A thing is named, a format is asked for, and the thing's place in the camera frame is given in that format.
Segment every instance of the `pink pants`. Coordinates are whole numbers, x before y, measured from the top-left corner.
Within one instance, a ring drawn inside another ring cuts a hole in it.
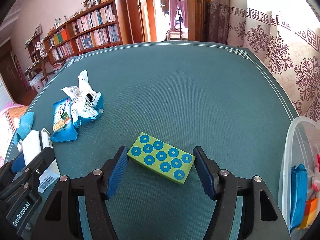
[[[170,27],[175,29],[174,19],[177,15],[178,6],[182,12],[183,24],[188,28],[188,5],[187,0],[169,0]]]

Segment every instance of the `wooden floor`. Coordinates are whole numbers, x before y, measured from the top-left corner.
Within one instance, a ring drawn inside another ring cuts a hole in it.
[[[29,88],[28,91],[26,91],[22,96],[18,98],[16,103],[24,105],[24,106],[29,106],[32,102],[33,99],[35,99],[37,95],[37,92],[31,88]]]

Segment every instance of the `row of books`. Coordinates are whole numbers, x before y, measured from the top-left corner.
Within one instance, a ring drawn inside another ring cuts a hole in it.
[[[93,32],[81,35],[76,39],[76,44],[79,51],[82,51],[85,49],[108,44],[109,38],[110,42],[120,41],[116,24],[114,26],[108,26],[106,28],[101,28],[98,30],[94,30]]]
[[[51,50],[52,55],[55,60],[61,59],[63,57],[69,56],[73,54],[72,46],[70,42],[66,42],[65,44],[62,44],[61,46]]]
[[[109,4],[104,8],[95,10],[87,15],[82,16],[76,21],[72,22],[74,34],[78,34],[97,27],[101,24],[113,22],[116,20],[113,5]]]
[[[57,32],[55,35],[53,35],[50,39],[48,39],[48,43],[50,45],[50,48],[58,45],[59,43],[66,41],[68,39],[67,36],[67,30],[62,29],[59,32]]]

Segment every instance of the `ceiling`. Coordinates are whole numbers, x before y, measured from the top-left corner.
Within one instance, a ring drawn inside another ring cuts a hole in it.
[[[9,10],[7,16],[4,18],[0,26],[0,47],[5,44],[11,36],[15,21],[19,17],[19,11],[23,5],[24,0],[16,0]]]

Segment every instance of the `silver rivet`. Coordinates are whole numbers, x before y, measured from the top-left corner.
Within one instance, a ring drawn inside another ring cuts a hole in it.
[[[96,170],[93,171],[93,174],[96,175],[96,176],[99,176],[101,173],[102,173],[102,171],[99,170],[99,169],[96,169]]]
[[[259,177],[259,176],[254,176],[253,179],[254,179],[256,182],[261,182],[261,181],[262,181],[261,177]]]
[[[68,179],[68,176],[66,176],[66,175],[62,175],[60,177],[60,181],[62,181],[62,182],[66,181],[67,179]]]
[[[228,175],[229,175],[229,171],[227,171],[227,170],[221,170],[221,171],[220,171],[220,174],[221,174],[222,176],[228,176]]]

